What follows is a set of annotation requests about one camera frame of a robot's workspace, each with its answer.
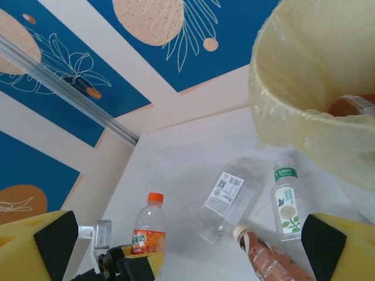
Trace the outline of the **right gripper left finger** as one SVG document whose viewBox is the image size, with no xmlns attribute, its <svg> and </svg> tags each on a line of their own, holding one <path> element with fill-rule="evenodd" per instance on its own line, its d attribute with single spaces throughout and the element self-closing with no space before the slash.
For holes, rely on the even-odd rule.
<svg viewBox="0 0 375 281">
<path fill-rule="evenodd" d="M 1 225 L 1 280 L 62 280 L 78 234 L 72 211 Z"/>
</svg>

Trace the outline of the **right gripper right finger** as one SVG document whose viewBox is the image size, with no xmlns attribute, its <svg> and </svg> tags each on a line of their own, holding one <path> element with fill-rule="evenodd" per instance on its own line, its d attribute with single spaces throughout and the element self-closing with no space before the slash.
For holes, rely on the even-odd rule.
<svg viewBox="0 0 375 281">
<path fill-rule="evenodd" d="M 317 280 L 374 280 L 374 225 L 310 214 L 301 241 Z"/>
</svg>

